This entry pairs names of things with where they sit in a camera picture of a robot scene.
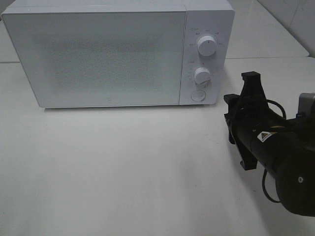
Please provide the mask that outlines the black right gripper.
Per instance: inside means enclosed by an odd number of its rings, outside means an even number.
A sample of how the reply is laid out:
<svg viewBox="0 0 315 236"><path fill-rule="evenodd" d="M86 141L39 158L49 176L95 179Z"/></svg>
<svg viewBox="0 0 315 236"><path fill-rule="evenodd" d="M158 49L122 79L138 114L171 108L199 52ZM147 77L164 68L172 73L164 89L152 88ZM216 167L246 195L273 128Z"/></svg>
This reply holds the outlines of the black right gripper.
<svg viewBox="0 0 315 236"><path fill-rule="evenodd" d="M272 124L273 110L266 99L261 75L255 71L241 74L244 85L241 95L226 94L224 101L228 112L224 115L229 130L229 141L234 144L242 158L245 171L257 167L256 157L273 157L272 144L262 142L258 136L268 131Z"/></svg>

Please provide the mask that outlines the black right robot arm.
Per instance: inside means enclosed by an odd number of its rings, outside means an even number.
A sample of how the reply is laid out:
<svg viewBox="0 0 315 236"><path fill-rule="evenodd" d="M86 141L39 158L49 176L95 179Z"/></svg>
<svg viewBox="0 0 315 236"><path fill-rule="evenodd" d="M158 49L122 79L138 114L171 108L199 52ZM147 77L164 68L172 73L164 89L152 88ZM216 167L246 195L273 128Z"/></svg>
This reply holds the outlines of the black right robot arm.
<svg viewBox="0 0 315 236"><path fill-rule="evenodd" d="M242 158L244 170L258 164L276 184L277 199L291 213L315 214L315 95L299 96L295 118L287 119L271 108L259 73L242 73L242 91L226 94L228 112L224 118L229 141Z"/></svg>

